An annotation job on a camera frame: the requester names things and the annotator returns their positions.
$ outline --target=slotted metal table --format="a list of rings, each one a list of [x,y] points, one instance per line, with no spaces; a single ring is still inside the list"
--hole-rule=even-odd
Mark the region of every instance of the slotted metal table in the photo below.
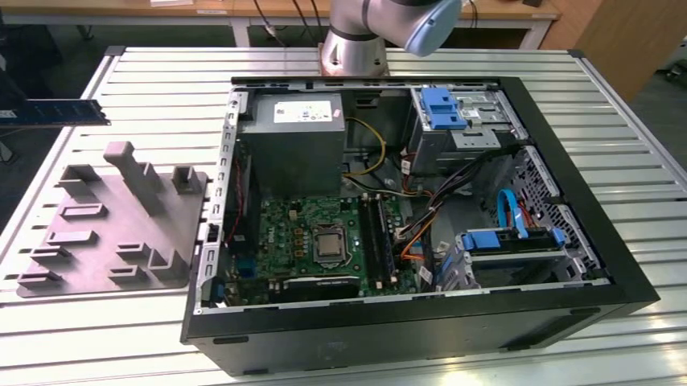
[[[102,152],[127,140],[159,172],[182,163],[214,176],[231,77],[318,74],[310,48],[128,48],[106,56],[84,92],[112,126],[63,129],[0,237],[0,384],[685,382],[687,178],[588,62],[566,51],[452,50],[418,59],[390,50],[388,63],[400,76],[522,78],[662,301],[543,350],[235,379],[179,343],[187,289],[19,298],[15,275],[63,198],[63,167],[115,173]]]

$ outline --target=floor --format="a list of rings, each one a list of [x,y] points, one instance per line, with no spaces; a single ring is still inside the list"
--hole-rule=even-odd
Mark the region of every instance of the floor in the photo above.
[[[55,97],[76,98],[96,70],[108,46],[124,45],[139,47],[232,47],[234,36],[226,27],[94,27],[95,38],[83,41],[76,28],[51,27],[52,36],[60,47],[64,62],[44,73]],[[250,31],[251,40],[262,47],[278,47],[264,30]],[[282,31],[283,41],[288,45],[307,47],[308,36],[300,27]],[[652,133],[687,168],[687,130],[682,122],[687,121],[687,88],[670,84],[662,75],[655,75],[635,101],[630,104]],[[0,230],[12,215],[14,209],[30,186],[34,175],[42,165],[58,132],[34,129],[2,137],[3,143],[19,154],[11,166],[0,163]]]

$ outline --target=cpu socket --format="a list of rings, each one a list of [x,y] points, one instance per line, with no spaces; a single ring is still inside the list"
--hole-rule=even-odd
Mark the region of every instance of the cpu socket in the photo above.
[[[339,226],[316,226],[312,228],[315,253],[312,260],[324,268],[335,268],[346,262],[346,233]]]

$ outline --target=workbench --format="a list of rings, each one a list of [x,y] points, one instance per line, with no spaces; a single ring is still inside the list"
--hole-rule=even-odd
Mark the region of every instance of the workbench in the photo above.
[[[548,27],[560,16],[548,1],[538,8],[520,1],[478,0],[479,28],[527,30],[519,48],[539,48]],[[299,0],[310,26],[318,25],[310,0]],[[328,25],[330,0],[316,0],[322,24]],[[248,27],[264,21],[251,0],[195,0],[194,6],[151,7],[150,0],[0,0],[7,24],[63,25],[172,25],[232,27],[236,47],[250,47]],[[260,0],[274,26],[302,26],[291,0]],[[467,6],[456,28],[470,28],[472,8]]]
[[[234,379],[179,343],[187,289],[23,299],[16,274],[56,214],[68,163],[116,173],[132,141],[159,173],[218,173],[232,76],[315,76],[312,48],[128,48],[102,61],[84,98],[108,127],[64,128],[0,236],[0,384],[220,384]],[[264,376],[275,384],[604,384],[687,376],[687,176],[584,59],[566,51],[388,51],[396,76],[519,76],[662,300],[542,350]]]

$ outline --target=ram slot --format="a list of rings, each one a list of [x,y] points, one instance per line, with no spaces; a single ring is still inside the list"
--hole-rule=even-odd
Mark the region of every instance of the ram slot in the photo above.
[[[367,279],[375,288],[394,284],[395,277],[391,236],[387,230],[383,201],[379,197],[359,200],[360,239],[366,253]]]

